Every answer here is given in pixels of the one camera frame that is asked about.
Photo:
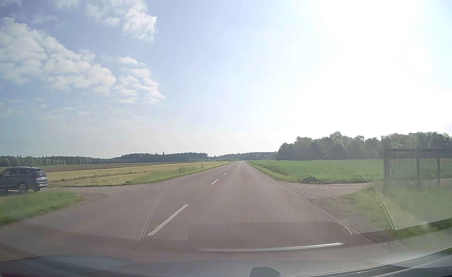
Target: mowed hay field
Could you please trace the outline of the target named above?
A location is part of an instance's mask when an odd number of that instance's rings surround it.
[[[44,170],[47,171],[48,184],[50,187],[116,186],[168,180],[227,163],[229,162],[214,161],[175,164],[139,164],[139,166],[133,167],[127,166],[127,164],[118,164],[121,167],[113,167],[116,166],[116,164],[108,164],[105,166],[109,166],[109,168],[104,169],[50,172],[44,167]]]

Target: road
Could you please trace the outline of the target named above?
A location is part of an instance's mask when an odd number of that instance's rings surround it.
[[[180,258],[185,257],[183,253],[157,251],[166,246],[163,242],[176,245],[186,241],[192,226],[206,224],[329,221],[348,226],[347,220],[311,201],[317,197],[310,196],[308,190],[303,192],[295,185],[279,184],[246,162],[234,162],[156,184],[75,188],[74,191],[98,193],[102,197],[0,228],[0,261],[60,253],[137,260]],[[347,193],[347,188],[339,191]],[[352,225],[350,228],[357,230],[360,222]],[[149,241],[153,240],[160,244],[152,246]],[[370,244],[352,249],[350,253],[343,249],[320,249],[303,254],[262,255],[333,258],[335,253],[370,257],[382,250],[385,250],[384,245]],[[224,254],[195,256],[222,257]]]

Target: windshield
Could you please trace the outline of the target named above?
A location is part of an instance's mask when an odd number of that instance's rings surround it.
[[[0,263],[451,247],[452,2],[0,0]]]

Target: car wheel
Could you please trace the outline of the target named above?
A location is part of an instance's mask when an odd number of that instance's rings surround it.
[[[28,187],[26,186],[25,183],[20,183],[20,184],[17,186],[17,189],[19,190],[19,193],[20,193],[20,194],[24,194],[24,193],[26,193],[26,192],[28,191]]]

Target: grass verge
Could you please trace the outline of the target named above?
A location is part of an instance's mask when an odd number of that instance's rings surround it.
[[[67,191],[32,192],[0,197],[0,226],[49,213],[82,199],[78,193]]]

